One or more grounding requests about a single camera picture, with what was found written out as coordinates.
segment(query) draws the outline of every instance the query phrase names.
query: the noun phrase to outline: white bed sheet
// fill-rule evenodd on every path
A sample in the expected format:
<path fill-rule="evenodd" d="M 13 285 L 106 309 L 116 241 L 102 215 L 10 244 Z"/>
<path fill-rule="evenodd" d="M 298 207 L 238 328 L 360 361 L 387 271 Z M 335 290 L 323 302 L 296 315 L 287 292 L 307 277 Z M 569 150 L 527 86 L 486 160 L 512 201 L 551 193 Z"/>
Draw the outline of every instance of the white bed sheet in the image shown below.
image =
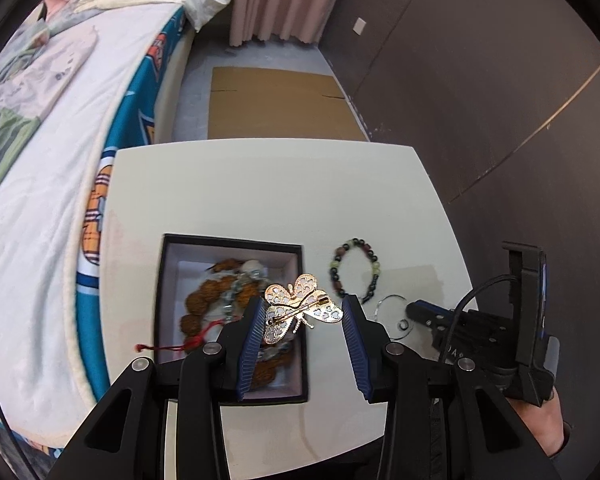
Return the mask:
<path fill-rule="evenodd" d="M 0 186 L 0 402 L 14 431 L 45 446 L 64 447 L 94 406 L 75 329 L 79 233 L 118 104 L 178 7 L 77 25 L 98 43 Z"/>

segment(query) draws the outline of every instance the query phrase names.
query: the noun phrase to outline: table top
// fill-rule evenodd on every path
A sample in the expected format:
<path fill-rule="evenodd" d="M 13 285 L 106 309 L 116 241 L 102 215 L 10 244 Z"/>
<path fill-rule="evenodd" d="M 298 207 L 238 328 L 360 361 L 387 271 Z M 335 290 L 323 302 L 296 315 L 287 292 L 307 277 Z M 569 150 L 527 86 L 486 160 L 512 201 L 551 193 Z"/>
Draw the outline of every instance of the table top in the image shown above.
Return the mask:
<path fill-rule="evenodd" d="M 298 195 L 305 206 L 298 206 Z M 280 214 L 262 207 L 279 197 Z M 100 305 L 111 381 L 153 335 L 162 235 L 195 234 L 304 247 L 304 271 L 333 292 L 336 247 L 364 238 L 379 257 L 373 316 L 388 294 L 452 308 L 471 283 L 442 204 L 412 148 L 312 139 L 196 140 L 120 150 L 109 187 L 101 250 Z M 362 296 L 368 260 L 343 259 L 340 277 Z M 342 330 L 307 330 L 309 400 L 223 406 L 232 479 L 271 475 L 362 446 L 384 433 L 385 404 L 357 390 Z M 402 342 L 435 358 L 427 329 Z M 173 435 L 167 453 L 173 454 Z M 173 464 L 166 460 L 168 474 Z"/>

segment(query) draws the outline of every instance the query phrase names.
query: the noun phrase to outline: black box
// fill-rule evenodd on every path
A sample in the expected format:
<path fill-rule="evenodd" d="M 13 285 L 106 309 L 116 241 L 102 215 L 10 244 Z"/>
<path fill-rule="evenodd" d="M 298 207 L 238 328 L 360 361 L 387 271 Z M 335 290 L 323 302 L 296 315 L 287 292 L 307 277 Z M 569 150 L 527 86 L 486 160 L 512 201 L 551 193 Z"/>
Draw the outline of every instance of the black box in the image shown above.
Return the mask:
<path fill-rule="evenodd" d="M 162 239 L 158 283 L 155 295 L 154 346 L 177 346 L 184 343 L 180 318 L 187 311 L 185 298 L 206 279 L 206 270 L 228 258 L 258 260 L 267 269 L 272 283 L 286 286 L 302 274 L 302 247 L 289 244 L 235 240 L 194 235 L 165 234 Z M 213 327 L 207 339 L 215 340 L 221 327 Z M 279 369 L 269 386 L 245 394 L 240 404 L 288 404 L 306 402 L 308 380 L 306 370 L 305 327 L 294 339 L 292 363 Z M 156 363 L 181 359 L 182 352 L 154 351 Z"/>

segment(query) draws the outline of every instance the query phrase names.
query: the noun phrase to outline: concrete floor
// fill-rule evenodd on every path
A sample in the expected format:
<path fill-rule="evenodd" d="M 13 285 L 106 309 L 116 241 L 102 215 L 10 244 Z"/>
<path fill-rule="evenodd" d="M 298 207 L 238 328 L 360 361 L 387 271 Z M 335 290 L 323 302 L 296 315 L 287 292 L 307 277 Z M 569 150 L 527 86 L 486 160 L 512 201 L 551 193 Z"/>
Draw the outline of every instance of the concrete floor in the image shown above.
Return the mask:
<path fill-rule="evenodd" d="M 240 47 L 231 47 L 226 39 L 196 37 L 180 88 L 173 127 L 174 141 L 206 139 L 211 76 L 215 66 L 277 68 L 333 76 L 315 45 L 272 39 L 266 42 L 248 41 Z M 360 121 L 358 124 L 364 132 Z"/>

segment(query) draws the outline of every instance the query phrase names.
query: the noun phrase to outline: butterfly brooch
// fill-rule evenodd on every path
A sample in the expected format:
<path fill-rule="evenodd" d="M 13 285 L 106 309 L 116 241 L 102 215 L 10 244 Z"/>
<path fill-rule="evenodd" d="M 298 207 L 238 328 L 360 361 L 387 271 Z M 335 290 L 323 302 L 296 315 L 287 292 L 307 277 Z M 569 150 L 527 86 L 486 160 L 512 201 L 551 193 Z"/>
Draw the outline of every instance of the butterfly brooch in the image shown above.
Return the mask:
<path fill-rule="evenodd" d="M 342 309 L 331 301 L 327 293 L 318 290 L 318 280 L 311 274 L 301 274 L 296 279 L 296 284 L 288 286 L 269 285 L 264 292 L 264 299 L 269 303 L 266 311 L 266 321 L 262 341 L 273 345 L 280 341 L 289 330 L 291 322 L 295 319 L 296 333 L 304 323 L 313 328 L 305 315 L 315 317 L 325 323 L 338 323 L 342 321 Z"/>

